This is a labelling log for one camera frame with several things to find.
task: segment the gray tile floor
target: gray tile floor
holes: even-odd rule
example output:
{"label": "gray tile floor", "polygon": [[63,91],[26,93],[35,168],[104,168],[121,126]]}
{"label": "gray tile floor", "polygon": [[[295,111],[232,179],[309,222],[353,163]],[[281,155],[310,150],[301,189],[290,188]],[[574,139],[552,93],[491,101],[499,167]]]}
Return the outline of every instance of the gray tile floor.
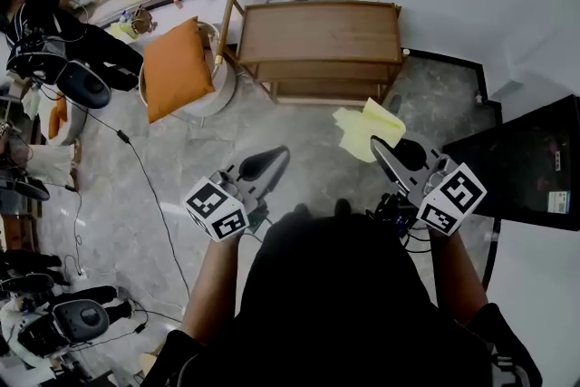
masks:
{"label": "gray tile floor", "polygon": [[[477,80],[472,70],[410,58],[390,99],[401,96],[399,116],[409,130],[429,136],[437,144],[457,140],[495,124],[493,111],[474,106]],[[190,283],[195,281],[208,245],[180,205],[199,177],[222,168],[236,150],[284,143],[291,162],[276,190],[267,198],[270,218],[279,219],[297,203],[315,214],[331,214],[337,198],[348,198],[355,209],[374,209],[388,180],[376,163],[365,164],[338,148],[342,132],[334,125],[335,107],[276,106],[245,77],[238,79],[232,102],[217,115],[186,121],[166,117],[152,125],[136,92],[115,92],[111,104],[94,114],[130,137],[159,196],[177,259]],[[82,209],[77,233],[82,237],[81,266],[88,278],[68,272],[73,290],[97,285],[122,285],[151,311],[180,319],[188,301],[171,255],[167,234],[155,199],[131,148],[109,129],[89,119],[82,134],[83,159],[79,168]],[[73,219],[78,196],[49,186],[52,198],[44,205],[40,224],[41,249],[59,256],[74,255]],[[483,273],[492,220],[473,216],[462,236]],[[411,243],[424,249],[423,243]],[[241,242],[238,296],[259,244],[251,237]],[[414,255],[421,278],[434,298],[430,254]],[[135,321],[121,321],[101,339],[132,331]],[[139,354],[154,350],[174,325],[152,315],[141,334],[89,348],[83,361],[92,372],[113,371],[126,383],[140,370]]]}

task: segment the black shirt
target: black shirt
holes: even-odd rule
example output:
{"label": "black shirt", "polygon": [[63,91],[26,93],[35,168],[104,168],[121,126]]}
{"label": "black shirt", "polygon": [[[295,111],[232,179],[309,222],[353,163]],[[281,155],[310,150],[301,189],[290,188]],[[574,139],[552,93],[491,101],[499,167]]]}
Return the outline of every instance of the black shirt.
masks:
{"label": "black shirt", "polygon": [[22,37],[39,33],[46,36],[60,35],[67,41],[80,38],[85,31],[85,25],[60,8],[59,2],[60,0],[26,0],[8,26],[6,40],[9,45],[12,47],[18,42],[17,31],[21,25]]}
{"label": "black shirt", "polygon": [[496,305],[467,328],[431,303],[396,234],[362,215],[271,227],[239,315],[210,346],[169,334],[142,384],[492,385],[493,352],[541,375]]}

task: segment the yellow cloth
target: yellow cloth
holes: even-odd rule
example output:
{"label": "yellow cloth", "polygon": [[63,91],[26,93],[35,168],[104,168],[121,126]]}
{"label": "yellow cloth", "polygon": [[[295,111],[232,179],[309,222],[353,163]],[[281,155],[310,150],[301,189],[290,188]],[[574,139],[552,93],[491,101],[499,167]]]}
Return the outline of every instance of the yellow cloth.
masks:
{"label": "yellow cloth", "polygon": [[341,108],[334,113],[336,125],[344,131],[339,147],[359,160],[376,161],[371,152],[371,136],[394,148],[407,131],[405,124],[381,105],[369,99],[362,112]]}

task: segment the orange pillow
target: orange pillow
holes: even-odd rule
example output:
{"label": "orange pillow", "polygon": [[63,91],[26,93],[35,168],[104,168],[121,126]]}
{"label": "orange pillow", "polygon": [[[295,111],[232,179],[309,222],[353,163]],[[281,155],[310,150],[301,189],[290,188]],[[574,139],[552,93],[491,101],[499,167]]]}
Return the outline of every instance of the orange pillow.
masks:
{"label": "orange pillow", "polygon": [[58,117],[58,111],[56,107],[51,110],[51,117],[48,120],[48,139],[54,139],[58,135],[58,130],[60,129],[59,121],[61,119]]}
{"label": "orange pillow", "polygon": [[67,122],[69,120],[68,114],[66,112],[66,99],[61,92],[58,92],[58,100],[56,101],[56,112],[58,113],[58,117]]}
{"label": "orange pillow", "polygon": [[190,18],[143,51],[149,123],[213,92],[198,19]]}

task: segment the wooden side table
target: wooden side table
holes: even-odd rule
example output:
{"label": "wooden side table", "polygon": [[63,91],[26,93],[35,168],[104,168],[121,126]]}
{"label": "wooden side table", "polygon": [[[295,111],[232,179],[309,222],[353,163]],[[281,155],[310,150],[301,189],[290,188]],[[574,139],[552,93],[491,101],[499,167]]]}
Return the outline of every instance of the wooden side table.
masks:
{"label": "wooden side table", "polygon": [[228,0],[244,16],[236,54],[275,102],[382,103],[404,56],[400,7],[376,2],[285,2],[249,5]]}

